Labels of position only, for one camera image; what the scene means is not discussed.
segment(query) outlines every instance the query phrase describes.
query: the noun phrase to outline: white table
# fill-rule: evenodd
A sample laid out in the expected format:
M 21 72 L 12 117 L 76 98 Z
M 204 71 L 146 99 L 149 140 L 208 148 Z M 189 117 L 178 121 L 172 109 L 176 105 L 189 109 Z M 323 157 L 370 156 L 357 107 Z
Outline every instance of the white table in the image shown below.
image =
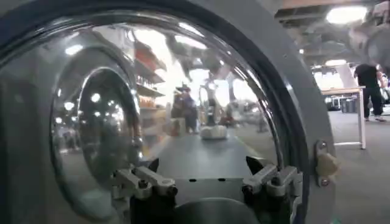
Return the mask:
M 340 142 L 335 145 L 358 145 L 361 149 L 366 149 L 366 124 L 364 123 L 364 107 L 363 107 L 363 89 L 364 87 L 342 88 L 323 90 L 322 95 L 333 96 L 343 94 L 357 94 L 359 98 L 358 122 L 359 122 L 359 140 L 360 142 Z

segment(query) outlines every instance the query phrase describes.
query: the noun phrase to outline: white sneaker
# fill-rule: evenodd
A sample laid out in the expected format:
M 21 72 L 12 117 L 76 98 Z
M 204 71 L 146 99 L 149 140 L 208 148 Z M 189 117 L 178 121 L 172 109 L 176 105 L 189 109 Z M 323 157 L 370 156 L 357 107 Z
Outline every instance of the white sneaker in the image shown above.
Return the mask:
M 383 119 L 381 116 L 375 116 L 375 120 L 379 122 L 386 122 L 387 120 Z

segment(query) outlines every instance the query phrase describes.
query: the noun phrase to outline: trash can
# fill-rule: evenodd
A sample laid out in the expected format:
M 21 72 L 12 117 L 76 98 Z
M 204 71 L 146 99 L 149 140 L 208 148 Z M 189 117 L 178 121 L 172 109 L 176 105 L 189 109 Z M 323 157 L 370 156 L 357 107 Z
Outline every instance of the trash can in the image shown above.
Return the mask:
M 353 97 L 341 99 L 341 111 L 343 113 L 357 113 L 358 112 L 357 99 Z

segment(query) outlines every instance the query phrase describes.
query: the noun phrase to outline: black shirt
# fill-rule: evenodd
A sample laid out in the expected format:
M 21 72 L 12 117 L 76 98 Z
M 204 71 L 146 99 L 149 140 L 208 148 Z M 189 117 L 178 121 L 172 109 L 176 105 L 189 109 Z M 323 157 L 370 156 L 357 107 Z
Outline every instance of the black shirt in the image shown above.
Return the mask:
M 378 85 L 377 69 L 375 66 L 361 64 L 356 67 L 355 73 L 358 75 L 359 86 L 376 88 Z

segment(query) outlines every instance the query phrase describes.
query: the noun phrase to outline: screw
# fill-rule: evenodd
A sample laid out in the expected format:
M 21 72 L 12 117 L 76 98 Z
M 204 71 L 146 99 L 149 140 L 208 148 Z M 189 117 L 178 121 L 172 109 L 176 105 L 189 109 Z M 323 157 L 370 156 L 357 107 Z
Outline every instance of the screw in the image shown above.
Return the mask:
M 329 185 L 330 182 L 328 179 L 321 179 L 320 183 L 321 183 L 321 186 L 326 187 Z
M 275 186 L 280 186 L 280 181 L 279 181 L 279 178 L 277 177 L 274 177 L 272 180 L 271 180 L 271 183 Z
M 321 141 L 319 144 L 320 149 L 326 149 L 328 147 L 327 143 L 325 141 Z
M 178 193 L 178 190 L 176 187 L 170 187 L 168 188 L 166 194 L 169 196 L 169 197 L 175 197 Z
M 253 189 L 251 186 L 243 186 L 241 188 L 241 190 L 244 193 L 244 195 L 252 195 L 253 194 Z
M 147 182 L 144 181 L 144 180 L 140 180 L 140 181 L 138 182 L 138 187 L 141 188 L 141 189 L 147 188 Z

